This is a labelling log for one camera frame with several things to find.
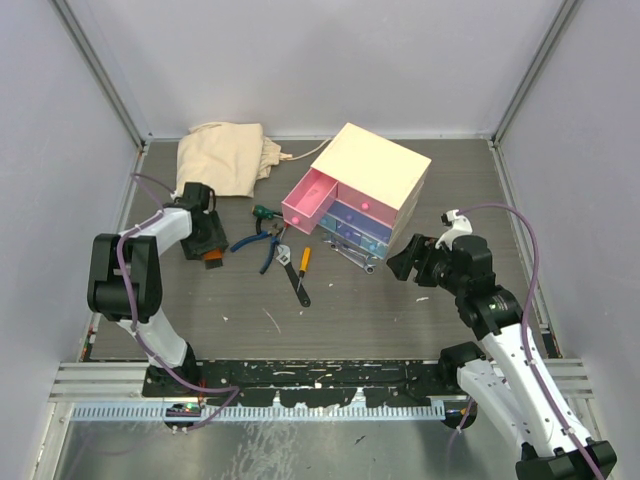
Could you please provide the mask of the small black orange brush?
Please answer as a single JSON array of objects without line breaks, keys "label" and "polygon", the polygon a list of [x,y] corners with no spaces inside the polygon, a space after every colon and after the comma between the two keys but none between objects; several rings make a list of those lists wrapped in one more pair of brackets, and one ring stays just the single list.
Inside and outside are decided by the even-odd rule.
[{"label": "small black orange brush", "polygon": [[202,255],[202,261],[207,270],[220,268],[223,266],[224,250],[217,248]]}]

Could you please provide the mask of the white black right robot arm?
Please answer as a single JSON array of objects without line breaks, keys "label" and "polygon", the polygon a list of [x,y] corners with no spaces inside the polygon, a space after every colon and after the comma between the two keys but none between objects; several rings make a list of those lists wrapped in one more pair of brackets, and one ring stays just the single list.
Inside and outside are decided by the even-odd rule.
[{"label": "white black right robot arm", "polygon": [[438,379],[473,398],[515,449],[520,479],[606,479],[617,462],[564,400],[523,324],[517,299],[498,285],[485,239],[451,243],[416,234],[388,267],[401,281],[451,293],[476,339],[442,350]]}]

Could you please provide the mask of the pastel mini drawer chest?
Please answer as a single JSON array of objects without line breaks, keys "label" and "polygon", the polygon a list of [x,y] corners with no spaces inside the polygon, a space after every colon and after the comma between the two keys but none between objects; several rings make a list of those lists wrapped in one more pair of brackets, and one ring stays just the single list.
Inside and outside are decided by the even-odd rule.
[{"label": "pastel mini drawer chest", "polygon": [[408,224],[431,159],[347,123],[281,202],[287,224],[320,227],[384,259]]}]

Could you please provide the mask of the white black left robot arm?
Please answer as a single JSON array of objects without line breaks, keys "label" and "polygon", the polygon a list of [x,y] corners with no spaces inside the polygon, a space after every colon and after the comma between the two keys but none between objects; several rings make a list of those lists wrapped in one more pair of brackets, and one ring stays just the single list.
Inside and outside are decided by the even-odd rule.
[{"label": "white black left robot arm", "polygon": [[235,395],[233,386],[205,386],[192,346],[176,333],[162,309],[160,257],[176,244],[188,261],[207,269],[223,265],[229,244],[211,187],[188,182],[180,195],[144,222],[96,236],[88,306],[131,335],[147,356],[150,377],[164,381],[176,395]]}]

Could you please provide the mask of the black adjustable wrench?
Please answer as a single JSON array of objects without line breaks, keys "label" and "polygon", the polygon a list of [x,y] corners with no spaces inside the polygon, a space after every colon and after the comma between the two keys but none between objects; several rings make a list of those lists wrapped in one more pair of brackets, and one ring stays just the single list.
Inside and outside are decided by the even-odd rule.
[{"label": "black adjustable wrench", "polygon": [[302,307],[308,308],[311,305],[311,299],[291,263],[290,248],[284,244],[279,244],[277,246],[276,260],[284,268],[299,303]]}]

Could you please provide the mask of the orange handle screwdriver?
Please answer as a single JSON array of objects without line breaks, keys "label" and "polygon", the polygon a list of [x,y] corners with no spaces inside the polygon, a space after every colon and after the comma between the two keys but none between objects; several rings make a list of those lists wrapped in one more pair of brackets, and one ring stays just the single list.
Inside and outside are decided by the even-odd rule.
[{"label": "orange handle screwdriver", "polygon": [[304,278],[304,276],[306,275],[306,272],[308,270],[308,265],[310,262],[310,258],[311,258],[311,248],[310,247],[305,247],[302,257],[301,257],[301,262],[300,262],[300,267],[299,267],[299,272],[298,272],[298,284],[296,287],[296,290],[299,291],[301,286],[302,286],[302,280]]}]

